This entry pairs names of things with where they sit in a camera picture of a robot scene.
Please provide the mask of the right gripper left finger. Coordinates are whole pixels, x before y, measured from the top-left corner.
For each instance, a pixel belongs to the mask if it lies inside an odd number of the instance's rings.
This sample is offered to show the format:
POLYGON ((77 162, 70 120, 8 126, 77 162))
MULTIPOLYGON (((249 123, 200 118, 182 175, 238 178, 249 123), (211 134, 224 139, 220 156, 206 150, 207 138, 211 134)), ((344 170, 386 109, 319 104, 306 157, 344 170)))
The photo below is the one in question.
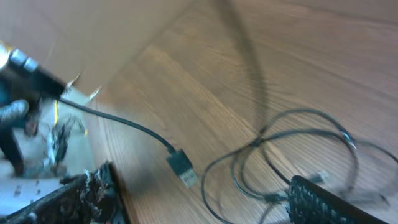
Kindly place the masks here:
POLYGON ((1 224, 127 224, 113 164, 60 181, 59 189, 1 218, 1 224))

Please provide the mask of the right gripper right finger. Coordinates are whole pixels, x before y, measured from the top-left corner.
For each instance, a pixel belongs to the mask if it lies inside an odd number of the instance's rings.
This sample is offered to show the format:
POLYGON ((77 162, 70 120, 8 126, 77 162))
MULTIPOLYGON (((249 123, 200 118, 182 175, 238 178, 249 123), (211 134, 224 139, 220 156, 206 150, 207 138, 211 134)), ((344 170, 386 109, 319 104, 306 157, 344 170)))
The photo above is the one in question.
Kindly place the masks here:
POLYGON ((299 175, 290 181, 288 201, 293 224, 386 224, 299 175))

